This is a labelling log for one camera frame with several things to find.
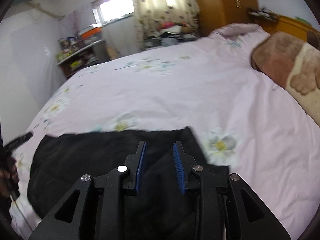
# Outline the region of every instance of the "window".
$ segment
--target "window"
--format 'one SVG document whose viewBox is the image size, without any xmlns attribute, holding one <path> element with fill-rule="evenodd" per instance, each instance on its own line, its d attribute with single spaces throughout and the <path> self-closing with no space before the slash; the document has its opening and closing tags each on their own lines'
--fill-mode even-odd
<svg viewBox="0 0 320 240">
<path fill-rule="evenodd" d="M 133 12 L 132 0 L 98 0 L 93 6 L 93 14 L 97 24 L 121 19 Z"/>
</svg>

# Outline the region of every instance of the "floral curtain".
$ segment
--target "floral curtain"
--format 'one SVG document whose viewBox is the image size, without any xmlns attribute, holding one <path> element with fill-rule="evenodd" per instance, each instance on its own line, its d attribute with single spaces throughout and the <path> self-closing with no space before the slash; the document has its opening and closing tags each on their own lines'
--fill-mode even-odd
<svg viewBox="0 0 320 240">
<path fill-rule="evenodd" d="M 139 47 L 143 38 L 154 33 L 165 22 L 186 23 L 197 29 L 196 15 L 199 7 L 196 0 L 133 0 Z"/>
</svg>

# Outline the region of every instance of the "cable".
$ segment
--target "cable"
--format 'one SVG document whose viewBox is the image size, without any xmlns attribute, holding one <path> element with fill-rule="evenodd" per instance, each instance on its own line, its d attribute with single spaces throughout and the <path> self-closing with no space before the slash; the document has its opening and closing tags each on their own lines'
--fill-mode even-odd
<svg viewBox="0 0 320 240">
<path fill-rule="evenodd" d="M 17 202 L 15 201 L 15 200 L 13 200 L 13 202 L 15 203 L 15 205 L 17 206 L 17 209 L 18 209 L 18 211 L 19 211 L 19 213 L 21 214 L 21 216 L 23 217 L 23 219 L 24 219 L 24 221 L 26 222 L 26 224 L 28 225 L 28 227 L 29 227 L 29 229 L 31 230 L 31 233 L 33 232 L 33 230 L 32 230 L 32 228 L 31 228 L 31 226 L 30 226 L 30 224 L 29 224 L 29 222 L 28 222 L 28 220 L 26 219 L 26 217 L 23 215 L 23 213 L 21 212 L 21 210 L 20 210 L 20 208 L 19 208 L 19 206 L 18 206 L 18 204 L 17 204 Z"/>
</svg>

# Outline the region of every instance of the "wooden cabinet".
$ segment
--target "wooden cabinet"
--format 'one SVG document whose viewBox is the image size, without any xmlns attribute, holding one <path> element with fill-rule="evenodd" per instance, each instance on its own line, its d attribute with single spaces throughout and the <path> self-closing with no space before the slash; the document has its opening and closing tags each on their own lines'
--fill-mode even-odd
<svg viewBox="0 0 320 240">
<path fill-rule="evenodd" d="M 230 23 L 249 23 L 246 8 L 258 8 L 257 0 L 197 0 L 200 8 L 199 32 L 208 36 Z"/>
</svg>

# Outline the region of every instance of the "pile of clothes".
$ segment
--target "pile of clothes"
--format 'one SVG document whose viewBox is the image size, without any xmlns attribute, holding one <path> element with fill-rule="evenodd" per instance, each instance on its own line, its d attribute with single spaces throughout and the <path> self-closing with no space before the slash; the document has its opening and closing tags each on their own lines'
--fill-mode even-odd
<svg viewBox="0 0 320 240">
<path fill-rule="evenodd" d="M 167 47 L 180 42 L 195 41 L 198 37 L 194 30 L 184 23 L 165 23 L 152 36 L 145 38 L 145 49 L 154 49 L 160 46 Z"/>
</svg>

